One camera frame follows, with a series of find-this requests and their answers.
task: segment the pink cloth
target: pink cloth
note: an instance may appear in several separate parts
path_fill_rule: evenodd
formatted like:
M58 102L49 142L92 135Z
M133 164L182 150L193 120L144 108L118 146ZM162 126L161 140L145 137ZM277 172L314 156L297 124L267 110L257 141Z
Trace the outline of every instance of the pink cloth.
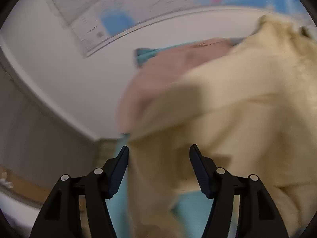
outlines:
M118 107L121 133L130 133L145 108L171 83L190 69L226 55L231 45L225 39L210 39L159 52L142 65L125 90Z

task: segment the yellow fabric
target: yellow fabric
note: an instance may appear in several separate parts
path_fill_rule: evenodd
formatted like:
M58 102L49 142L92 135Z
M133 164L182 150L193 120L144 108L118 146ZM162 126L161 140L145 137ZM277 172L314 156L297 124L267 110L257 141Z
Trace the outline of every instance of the yellow fabric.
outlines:
M317 45L263 17L229 55L192 69L146 109L128 146L133 237L183 237L171 213L199 190L195 143L236 176L257 174L289 234L317 209Z

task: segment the beige cloth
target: beige cloth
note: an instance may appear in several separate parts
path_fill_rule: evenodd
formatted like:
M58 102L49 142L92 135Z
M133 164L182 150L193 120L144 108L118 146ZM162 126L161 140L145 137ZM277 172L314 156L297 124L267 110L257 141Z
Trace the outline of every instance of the beige cloth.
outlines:
M259 175L289 234L307 225L317 209L317 45L264 17L149 105L128 142L133 237L183 237L171 208L199 190L193 143L233 175Z
M142 65L125 90L118 107L121 133L131 133L146 107L180 76L205 62L226 55L231 45L213 38L159 52Z

